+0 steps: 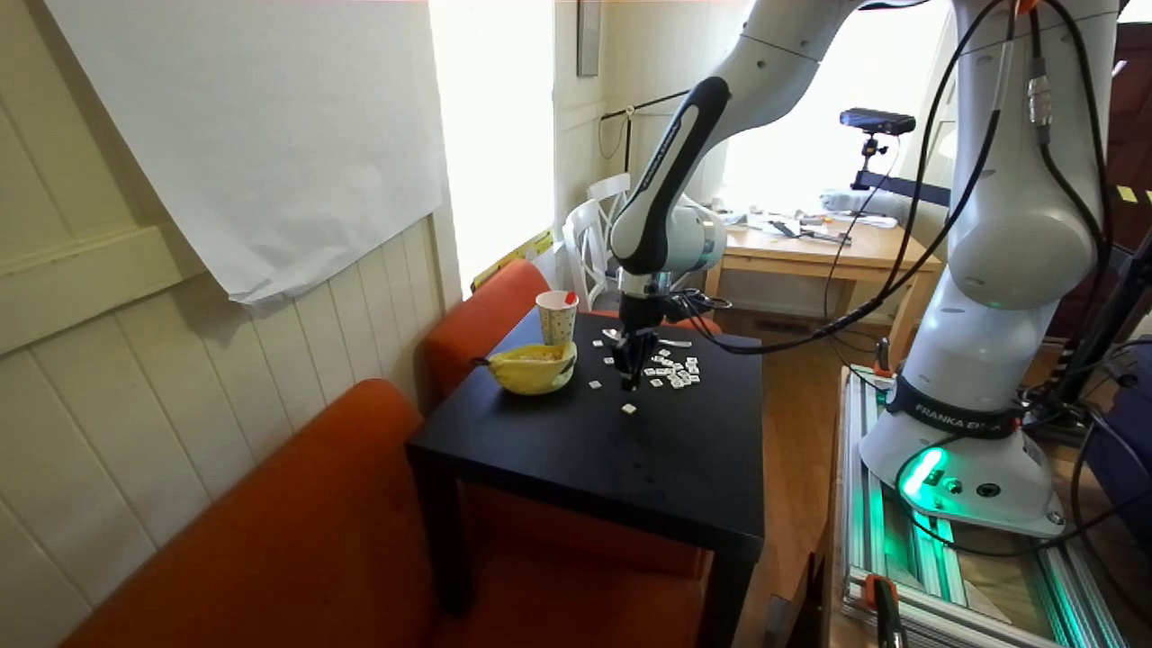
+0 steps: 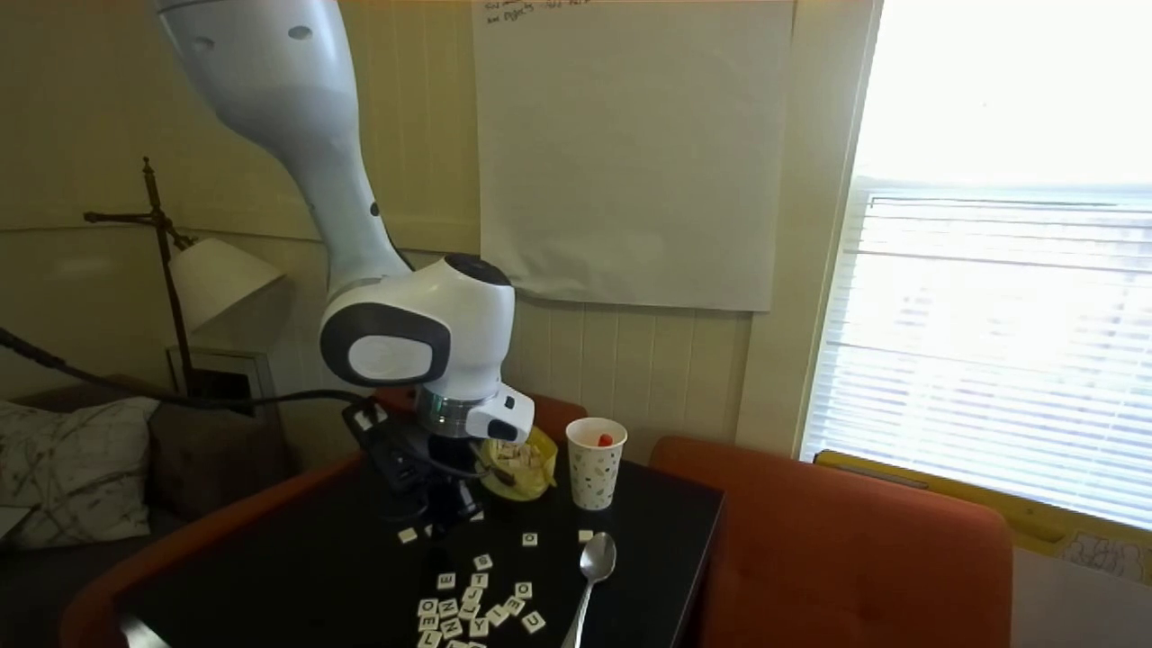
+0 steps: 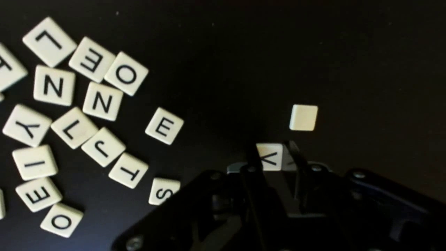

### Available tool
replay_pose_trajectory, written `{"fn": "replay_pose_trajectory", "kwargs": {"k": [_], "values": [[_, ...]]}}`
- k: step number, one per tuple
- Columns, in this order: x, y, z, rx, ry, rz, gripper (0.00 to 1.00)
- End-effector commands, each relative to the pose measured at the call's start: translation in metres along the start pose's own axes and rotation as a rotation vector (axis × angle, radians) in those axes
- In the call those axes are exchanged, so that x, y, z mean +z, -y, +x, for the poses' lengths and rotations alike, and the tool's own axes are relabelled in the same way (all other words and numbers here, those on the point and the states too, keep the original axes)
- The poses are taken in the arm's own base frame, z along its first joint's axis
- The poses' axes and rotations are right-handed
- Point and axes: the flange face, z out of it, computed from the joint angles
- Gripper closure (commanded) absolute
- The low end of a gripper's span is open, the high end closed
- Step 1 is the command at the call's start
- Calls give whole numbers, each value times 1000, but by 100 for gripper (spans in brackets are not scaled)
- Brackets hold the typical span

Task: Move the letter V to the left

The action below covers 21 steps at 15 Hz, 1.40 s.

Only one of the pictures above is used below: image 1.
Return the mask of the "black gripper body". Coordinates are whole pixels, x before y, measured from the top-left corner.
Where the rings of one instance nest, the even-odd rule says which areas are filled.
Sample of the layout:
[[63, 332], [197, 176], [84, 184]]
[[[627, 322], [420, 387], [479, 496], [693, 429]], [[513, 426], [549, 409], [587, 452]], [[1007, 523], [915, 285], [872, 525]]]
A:
[[639, 342], [648, 332], [663, 322], [689, 327], [689, 332], [715, 332], [714, 297], [698, 288], [689, 290], [643, 290], [627, 296], [618, 301], [618, 322], [627, 342]]

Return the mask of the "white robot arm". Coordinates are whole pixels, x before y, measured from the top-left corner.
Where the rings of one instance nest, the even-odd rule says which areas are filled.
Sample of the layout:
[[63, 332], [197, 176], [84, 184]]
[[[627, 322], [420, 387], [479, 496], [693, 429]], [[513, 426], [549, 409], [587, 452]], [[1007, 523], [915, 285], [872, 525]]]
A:
[[[757, 0], [739, 43], [675, 109], [612, 225], [624, 319], [643, 332], [672, 274], [719, 238], [675, 208], [698, 158], [794, 109], [863, 0]], [[1065, 513], [1017, 385], [1058, 301], [1104, 267], [1104, 130], [1125, 0], [949, 0], [957, 158], [945, 267], [861, 459], [912, 508], [1055, 541]]]

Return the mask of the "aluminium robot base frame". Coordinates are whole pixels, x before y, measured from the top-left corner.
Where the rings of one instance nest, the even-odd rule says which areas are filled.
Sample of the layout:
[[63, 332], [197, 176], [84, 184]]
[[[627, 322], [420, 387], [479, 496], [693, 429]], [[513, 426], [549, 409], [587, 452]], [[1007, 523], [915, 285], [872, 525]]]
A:
[[1074, 541], [1038, 543], [957, 528], [912, 510], [857, 456], [878, 406], [878, 378], [839, 378], [839, 474], [833, 604], [873, 639], [866, 580], [888, 580], [912, 648], [1125, 648], [1092, 560]]

